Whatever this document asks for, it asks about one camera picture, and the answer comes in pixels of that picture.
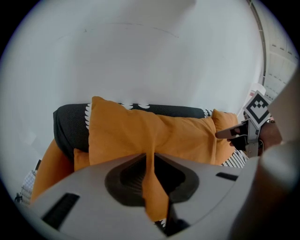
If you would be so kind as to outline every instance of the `pillow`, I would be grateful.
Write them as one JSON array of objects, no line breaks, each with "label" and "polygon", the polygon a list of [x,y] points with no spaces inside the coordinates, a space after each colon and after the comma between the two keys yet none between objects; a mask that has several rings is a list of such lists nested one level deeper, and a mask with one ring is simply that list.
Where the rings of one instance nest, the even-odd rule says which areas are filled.
[{"label": "pillow", "polygon": [[90,164],[146,153],[142,182],[146,212],[152,221],[166,218],[168,196],[154,174],[154,152],[215,164],[216,138],[212,118],[167,117],[92,98],[89,126]]},{"label": "pillow", "polygon": [[[238,118],[234,113],[219,112],[214,109],[211,118],[215,123],[216,131],[231,128],[238,124]],[[234,150],[235,147],[230,146],[226,139],[217,139],[215,164],[224,163],[233,154]]]},{"label": "pillow", "polygon": [[38,168],[31,202],[34,202],[40,194],[73,172],[73,164],[63,154],[53,139]]},{"label": "pillow", "polygon": [[82,168],[88,167],[89,165],[89,153],[74,148],[74,171],[78,171]]}]

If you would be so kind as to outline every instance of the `white wall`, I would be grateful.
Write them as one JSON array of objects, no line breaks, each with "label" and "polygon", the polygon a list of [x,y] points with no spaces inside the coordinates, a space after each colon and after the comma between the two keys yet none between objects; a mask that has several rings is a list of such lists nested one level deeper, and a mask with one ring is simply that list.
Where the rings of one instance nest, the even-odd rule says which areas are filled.
[{"label": "white wall", "polygon": [[262,23],[266,44],[266,97],[273,101],[295,73],[299,55],[277,18],[259,0],[253,4]]},{"label": "white wall", "polygon": [[2,58],[1,174],[12,195],[53,139],[52,113],[94,95],[237,113],[262,46],[241,0],[42,2]]}]

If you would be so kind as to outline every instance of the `hand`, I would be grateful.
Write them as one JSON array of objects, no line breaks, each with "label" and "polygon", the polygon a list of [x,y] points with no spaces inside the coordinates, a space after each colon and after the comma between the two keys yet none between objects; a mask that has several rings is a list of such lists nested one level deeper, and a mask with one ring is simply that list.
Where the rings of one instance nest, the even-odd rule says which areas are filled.
[{"label": "hand", "polygon": [[[276,123],[266,122],[261,128],[259,140],[263,142],[263,150],[267,150],[269,147],[280,144],[282,137]],[[230,142],[230,146],[233,146],[233,143],[230,141],[230,139],[227,139],[227,141]],[[262,150],[259,150],[258,155],[260,156],[262,152]]]}]

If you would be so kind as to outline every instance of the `orange pillow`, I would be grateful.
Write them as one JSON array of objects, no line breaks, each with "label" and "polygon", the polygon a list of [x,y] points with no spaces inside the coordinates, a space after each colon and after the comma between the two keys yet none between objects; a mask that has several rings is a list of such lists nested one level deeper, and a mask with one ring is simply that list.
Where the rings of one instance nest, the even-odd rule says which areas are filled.
[{"label": "orange pillow", "polygon": [[[238,124],[238,118],[234,113],[219,112],[214,109],[211,118],[215,123],[216,131],[231,128]],[[226,139],[217,139],[215,164],[224,163],[233,154],[234,149]]]},{"label": "orange pillow", "polygon": [[73,163],[63,154],[53,139],[38,168],[31,202],[34,202],[40,194],[73,172]]},{"label": "orange pillow", "polygon": [[142,182],[146,212],[152,221],[166,217],[168,196],[154,174],[154,152],[215,164],[215,125],[211,118],[174,118],[127,110],[115,102],[92,98],[89,127],[90,164],[146,153]]},{"label": "orange pillow", "polygon": [[82,168],[90,165],[89,153],[74,149],[74,171],[78,171]]}]

